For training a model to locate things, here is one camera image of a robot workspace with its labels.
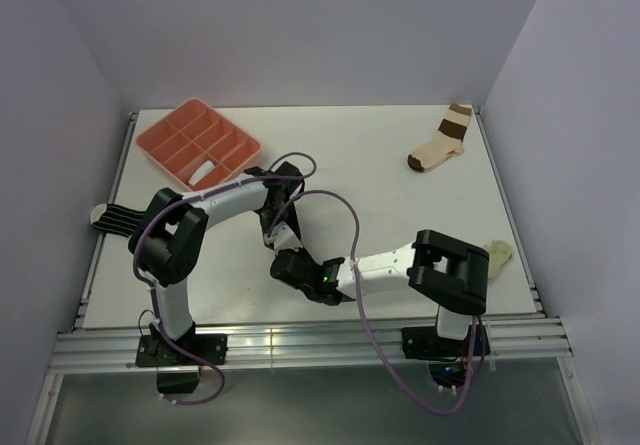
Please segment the white sock with black stripes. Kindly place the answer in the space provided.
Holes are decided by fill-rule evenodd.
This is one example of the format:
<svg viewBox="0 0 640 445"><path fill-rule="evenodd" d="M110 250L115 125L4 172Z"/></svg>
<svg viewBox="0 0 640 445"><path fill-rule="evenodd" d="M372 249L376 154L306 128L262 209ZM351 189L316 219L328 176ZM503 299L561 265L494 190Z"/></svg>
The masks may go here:
<svg viewBox="0 0 640 445"><path fill-rule="evenodd" d="M198 182L204 179L209 173L211 173L215 168L216 168L216 165L210 160L203 162L189 178L188 185L195 186Z"/></svg>

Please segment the black white striped ankle sock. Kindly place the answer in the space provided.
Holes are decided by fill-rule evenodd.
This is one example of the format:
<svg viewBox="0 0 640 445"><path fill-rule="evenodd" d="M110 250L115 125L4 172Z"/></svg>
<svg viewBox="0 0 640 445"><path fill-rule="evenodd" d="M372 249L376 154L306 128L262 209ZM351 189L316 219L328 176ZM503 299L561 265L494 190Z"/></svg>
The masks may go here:
<svg viewBox="0 0 640 445"><path fill-rule="evenodd" d="M144 211L110 203L96 205L90 214L90 224L105 234L130 237L142 221Z"/></svg>

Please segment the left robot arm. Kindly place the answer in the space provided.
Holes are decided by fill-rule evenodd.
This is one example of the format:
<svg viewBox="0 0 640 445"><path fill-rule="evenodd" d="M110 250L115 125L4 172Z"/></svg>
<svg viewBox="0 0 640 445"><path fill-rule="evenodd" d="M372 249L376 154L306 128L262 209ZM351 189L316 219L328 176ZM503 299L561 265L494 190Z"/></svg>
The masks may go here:
<svg viewBox="0 0 640 445"><path fill-rule="evenodd" d="M284 222L300 235L296 213L278 212L304 185L304 175L285 161L276 170L251 167L235 179L200 192L178 194L158 191L129 239L134 276L147 284L161 333L159 353L172 364L183 364L195 351L190 335L187 277L195 268L206 232L245 212L259 217L266 247L273 246L269 232Z"/></svg>

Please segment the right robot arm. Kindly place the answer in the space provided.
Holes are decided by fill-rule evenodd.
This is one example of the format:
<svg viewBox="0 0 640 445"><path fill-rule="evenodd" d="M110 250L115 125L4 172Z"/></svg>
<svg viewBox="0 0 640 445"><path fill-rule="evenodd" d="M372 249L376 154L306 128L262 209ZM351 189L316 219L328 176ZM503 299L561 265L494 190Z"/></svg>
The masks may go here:
<svg viewBox="0 0 640 445"><path fill-rule="evenodd" d="M272 278L300 291L308 300L338 306L361 294L412 289L437 305L435 348L452 355L468 339L472 319L486 312L489 253L433 230L390 252L316 262L286 224L265 237L274 250Z"/></svg>

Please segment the pink compartment organizer tray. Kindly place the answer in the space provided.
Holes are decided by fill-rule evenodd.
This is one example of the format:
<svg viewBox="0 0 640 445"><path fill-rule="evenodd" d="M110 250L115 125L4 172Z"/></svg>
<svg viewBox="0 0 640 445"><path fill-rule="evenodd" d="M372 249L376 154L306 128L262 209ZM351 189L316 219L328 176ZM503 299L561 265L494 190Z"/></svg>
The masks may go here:
<svg viewBox="0 0 640 445"><path fill-rule="evenodd" d="M260 141L199 98L185 101L150 126L136 145L188 191L219 185L262 163ZM207 160L216 168L189 186L191 175Z"/></svg>

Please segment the cream brown striped sock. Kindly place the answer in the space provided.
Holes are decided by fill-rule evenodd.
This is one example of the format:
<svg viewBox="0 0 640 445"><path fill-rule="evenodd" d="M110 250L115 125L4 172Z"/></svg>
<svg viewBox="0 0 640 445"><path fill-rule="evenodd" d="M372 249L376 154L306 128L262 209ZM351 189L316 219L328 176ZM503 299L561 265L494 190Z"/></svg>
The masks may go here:
<svg viewBox="0 0 640 445"><path fill-rule="evenodd" d="M409 168L425 173L437 168L449 158L461 155L472 114L471 107L450 104L431 139L408 154Z"/></svg>

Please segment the pale green ankle sock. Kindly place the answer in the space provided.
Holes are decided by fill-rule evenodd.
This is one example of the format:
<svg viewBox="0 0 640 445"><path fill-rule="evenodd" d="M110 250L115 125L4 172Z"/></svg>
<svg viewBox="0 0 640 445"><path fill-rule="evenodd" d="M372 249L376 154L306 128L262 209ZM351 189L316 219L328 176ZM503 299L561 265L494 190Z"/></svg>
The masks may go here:
<svg viewBox="0 0 640 445"><path fill-rule="evenodd" d="M500 274L502 268L512 258L512 246L503 240L492 240L483 249L489 254L488 280L493 281Z"/></svg>

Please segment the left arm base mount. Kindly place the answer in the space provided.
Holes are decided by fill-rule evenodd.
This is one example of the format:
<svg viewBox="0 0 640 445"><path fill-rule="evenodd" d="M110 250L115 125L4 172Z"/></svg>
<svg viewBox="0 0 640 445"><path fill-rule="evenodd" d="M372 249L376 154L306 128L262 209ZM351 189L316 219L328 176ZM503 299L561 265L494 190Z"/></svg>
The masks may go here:
<svg viewBox="0 0 640 445"><path fill-rule="evenodd" d="M225 363L228 336L226 334L198 334L189 330L177 341L167 341L155 328L139 338L134 366L156 369L156 388L164 397L176 398L196 391L203 368L212 368L225 385L219 369Z"/></svg>

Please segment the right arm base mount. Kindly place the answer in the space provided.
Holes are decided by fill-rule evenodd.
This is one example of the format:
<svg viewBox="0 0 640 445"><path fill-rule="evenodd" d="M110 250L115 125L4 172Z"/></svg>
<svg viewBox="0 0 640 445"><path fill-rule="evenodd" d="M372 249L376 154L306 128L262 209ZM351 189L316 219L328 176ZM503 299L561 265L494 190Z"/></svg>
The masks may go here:
<svg viewBox="0 0 640 445"><path fill-rule="evenodd" d="M467 375L471 380L479 372L491 353L486 326L479 322L476 335L463 340L439 337L435 326L404 327L401 329L402 352L406 360L428 363L428 373L439 393L449 392L458 398L465 389Z"/></svg>

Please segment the aluminium table front rail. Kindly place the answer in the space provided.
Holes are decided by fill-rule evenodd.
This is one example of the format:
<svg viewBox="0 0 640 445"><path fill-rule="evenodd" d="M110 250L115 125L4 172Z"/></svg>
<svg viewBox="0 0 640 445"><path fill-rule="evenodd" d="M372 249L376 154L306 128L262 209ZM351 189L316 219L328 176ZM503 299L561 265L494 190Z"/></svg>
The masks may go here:
<svg viewBox="0 0 640 445"><path fill-rule="evenodd" d="M560 319L489 319L489 357L510 359L565 358L572 355ZM223 370L376 365L379 357L359 321L273 326L204 326L199 334L225 334ZM59 335L47 372L58 375L138 372L134 361L137 329L85 330Z"/></svg>

